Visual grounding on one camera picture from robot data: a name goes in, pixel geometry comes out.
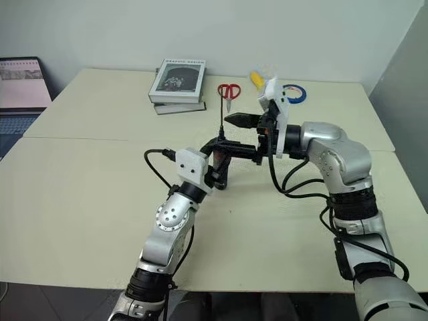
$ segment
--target white table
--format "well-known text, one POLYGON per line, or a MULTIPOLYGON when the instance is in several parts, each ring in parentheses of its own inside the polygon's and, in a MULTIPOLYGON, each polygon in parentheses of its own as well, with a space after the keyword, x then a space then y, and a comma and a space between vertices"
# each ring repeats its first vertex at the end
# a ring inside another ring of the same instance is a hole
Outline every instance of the white table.
MULTIPOLYGON (((176 140, 202 146, 218 132, 217 86, 221 83, 242 87, 241 95, 232 101, 232 112, 262 113, 257 91, 249 79, 207 76, 203 86, 206 111, 158 116, 147 96, 153 80, 152 72, 82 70, 24 136, 133 141, 156 138, 165 143, 176 140)), ((360 84, 297 84, 307 90, 308 97, 301 104, 290 105, 290 124, 331 122, 369 150, 394 150, 360 84)), ((255 130, 229 124, 225 130, 229 139, 257 142, 255 130)))
MULTIPOLYGON (((0 280, 123 288, 167 190, 142 152, 158 142, 23 138, 0 163, 0 280)), ((172 148, 182 142, 172 142, 172 148)), ((373 180, 394 251, 411 285, 428 290, 428 217, 392 152, 374 151, 373 180)), ((175 166, 154 155, 171 181, 175 166)), ((279 177, 296 164, 279 160, 279 177)), ((323 200, 290 200, 267 162, 233 160, 226 191, 207 197, 176 281, 187 290, 351 292, 318 220, 323 200), (238 163, 244 164, 241 170, 238 163)), ((310 165, 293 181, 319 177, 310 165)), ((303 191, 326 192, 320 184, 303 191)))
MULTIPOLYGON (((146 96, 153 78, 83 70, 0 162, 1 281, 123 288, 167 195, 143 151, 199 148, 213 138, 215 89, 223 82, 242 87, 234 112, 261 114, 248 79, 207 76, 207 111, 157 116, 146 96)), ((412 286, 427 291, 421 251, 428 245, 428 217, 361 85, 297 84, 308 98, 290 106, 291 124, 338 124, 372 151, 375 191, 395 253, 409 266, 412 286)), ((225 130, 228 138, 257 142, 255 130, 228 124, 225 130)), ((161 156, 153 161, 177 181, 173 163, 161 156)), ((278 176, 295 164, 279 160, 278 176)), ((266 163, 233 160, 228 189, 201 205, 177 284, 188 290, 352 291, 338 273, 333 236, 318 220, 323 201, 281 196, 267 169, 266 163)), ((310 165, 294 182, 312 177, 319 173, 310 165)), ((326 192, 319 184, 303 191, 326 192)))

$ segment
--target gray wall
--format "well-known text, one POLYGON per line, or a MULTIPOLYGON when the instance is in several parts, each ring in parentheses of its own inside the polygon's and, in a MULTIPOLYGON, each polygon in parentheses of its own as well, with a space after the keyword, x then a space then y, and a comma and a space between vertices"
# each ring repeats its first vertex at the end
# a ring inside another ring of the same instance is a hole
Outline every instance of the gray wall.
POLYGON ((428 4, 417 14, 370 100, 428 211, 428 4))

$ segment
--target tape roll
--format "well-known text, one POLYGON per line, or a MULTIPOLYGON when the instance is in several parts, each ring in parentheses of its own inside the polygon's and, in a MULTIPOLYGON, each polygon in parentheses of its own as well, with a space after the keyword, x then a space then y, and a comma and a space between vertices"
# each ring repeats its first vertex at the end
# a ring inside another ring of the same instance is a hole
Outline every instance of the tape roll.
POLYGON ((290 104, 298 104, 299 102, 303 102, 306 99, 306 91, 303 87, 300 87, 299 85, 288 84, 288 85, 283 85, 282 88, 283 89, 289 89, 289 90, 295 90, 295 91, 300 93, 300 97, 297 97, 297 98, 287 97, 288 102, 290 104))

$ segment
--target laptop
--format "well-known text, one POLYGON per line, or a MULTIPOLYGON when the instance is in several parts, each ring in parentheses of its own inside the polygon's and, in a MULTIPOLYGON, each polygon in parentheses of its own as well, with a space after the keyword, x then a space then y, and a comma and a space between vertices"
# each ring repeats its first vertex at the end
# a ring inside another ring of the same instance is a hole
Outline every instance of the laptop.
POLYGON ((37 57, 0 58, 0 159, 52 98, 37 57))

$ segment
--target yellow object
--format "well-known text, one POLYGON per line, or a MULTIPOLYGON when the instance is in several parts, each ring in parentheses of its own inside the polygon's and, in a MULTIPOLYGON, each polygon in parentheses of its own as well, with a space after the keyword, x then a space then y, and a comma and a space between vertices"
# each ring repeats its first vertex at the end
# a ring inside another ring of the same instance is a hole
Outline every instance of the yellow object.
POLYGON ((258 72, 251 72, 249 77, 253 84, 255 84, 255 87, 257 87, 257 90, 261 90, 265 85, 265 80, 263 79, 263 77, 260 76, 258 72))

